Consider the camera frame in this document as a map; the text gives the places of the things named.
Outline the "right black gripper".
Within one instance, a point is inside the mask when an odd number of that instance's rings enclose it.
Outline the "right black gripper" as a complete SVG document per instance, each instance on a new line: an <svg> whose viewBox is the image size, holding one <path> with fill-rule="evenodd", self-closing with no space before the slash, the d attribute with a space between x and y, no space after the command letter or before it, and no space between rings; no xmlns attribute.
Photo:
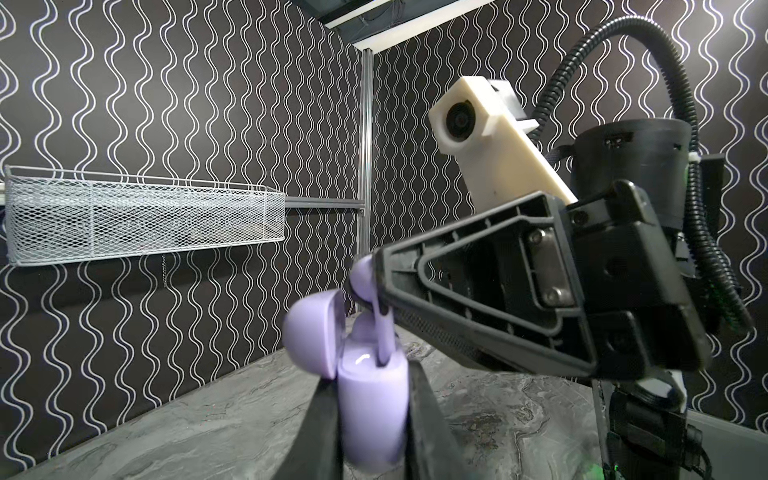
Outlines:
<svg viewBox="0 0 768 480"><path fill-rule="evenodd" d="M701 370L709 342L646 192L545 193L378 248L379 295L518 370L634 381Z"/></svg>

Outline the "purple earbud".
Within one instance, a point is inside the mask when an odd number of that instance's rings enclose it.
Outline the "purple earbud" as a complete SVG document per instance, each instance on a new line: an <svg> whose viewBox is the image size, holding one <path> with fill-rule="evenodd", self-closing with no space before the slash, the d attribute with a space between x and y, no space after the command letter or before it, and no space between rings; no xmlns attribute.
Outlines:
<svg viewBox="0 0 768 480"><path fill-rule="evenodd" d="M396 349L396 333L391 311L382 309L375 276L373 255L356 260L348 277L349 291L355 301L365 306L374 318L378 347L377 361L381 366L389 363Z"/></svg>
<svg viewBox="0 0 768 480"><path fill-rule="evenodd" d="M376 322L374 314L370 311L361 312L352 324L351 332L348 338L362 343L378 344L378 335L376 333Z"/></svg>

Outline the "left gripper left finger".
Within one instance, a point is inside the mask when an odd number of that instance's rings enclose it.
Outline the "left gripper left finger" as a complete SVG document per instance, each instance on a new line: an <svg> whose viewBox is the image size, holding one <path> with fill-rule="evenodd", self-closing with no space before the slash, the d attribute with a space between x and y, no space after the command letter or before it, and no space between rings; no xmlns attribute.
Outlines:
<svg viewBox="0 0 768 480"><path fill-rule="evenodd" d="M273 479L342 479L343 465L337 384L321 379Z"/></svg>

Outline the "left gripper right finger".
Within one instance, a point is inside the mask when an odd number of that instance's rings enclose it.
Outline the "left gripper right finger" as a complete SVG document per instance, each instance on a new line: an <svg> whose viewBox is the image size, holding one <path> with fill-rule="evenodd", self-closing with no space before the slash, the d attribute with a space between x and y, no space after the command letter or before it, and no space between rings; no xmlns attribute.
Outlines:
<svg viewBox="0 0 768 480"><path fill-rule="evenodd" d="M408 373L405 478L470 479L462 450L440 410L423 367L410 360Z"/></svg>

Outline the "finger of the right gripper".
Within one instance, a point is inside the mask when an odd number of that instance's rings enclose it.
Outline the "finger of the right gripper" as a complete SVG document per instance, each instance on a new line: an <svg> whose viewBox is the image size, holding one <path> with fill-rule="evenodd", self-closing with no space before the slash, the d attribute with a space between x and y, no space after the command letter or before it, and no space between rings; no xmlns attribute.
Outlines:
<svg viewBox="0 0 768 480"><path fill-rule="evenodd" d="M394 309L393 313L396 324L425 340L463 367L484 371L510 370L509 365L481 351L468 340L460 338L457 334L449 332L434 322L404 309Z"/></svg>

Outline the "purple round charging case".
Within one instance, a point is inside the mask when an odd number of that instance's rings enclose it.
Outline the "purple round charging case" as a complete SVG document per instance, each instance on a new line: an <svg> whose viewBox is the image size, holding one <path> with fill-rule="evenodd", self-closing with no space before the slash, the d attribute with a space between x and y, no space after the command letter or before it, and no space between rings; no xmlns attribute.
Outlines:
<svg viewBox="0 0 768 480"><path fill-rule="evenodd" d="M380 474L400 461L406 444L408 360L396 342L389 363L379 365L377 345L349 339L346 320L341 291L309 295L285 317L284 346L300 369L337 383L344 455Z"/></svg>

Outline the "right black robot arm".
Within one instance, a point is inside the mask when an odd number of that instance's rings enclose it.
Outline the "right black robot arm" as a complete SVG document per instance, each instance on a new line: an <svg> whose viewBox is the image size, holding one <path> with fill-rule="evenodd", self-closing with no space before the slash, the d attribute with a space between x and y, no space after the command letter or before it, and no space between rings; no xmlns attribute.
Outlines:
<svg viewBox="0 0 768 480"><path fill-rule="evenodd" d="M600 125L542 153L536 141L587 56L640 42L671 118ZM694 96L654 21L606 21L565 55L531 114L505 81L457 80L428 114L475 214L373 255L369 305L458 363L609 382L598 420L608 479L707 479L682 376L711 359L710 335L753 320L710 230L722 161L699 153Z"/></svg>

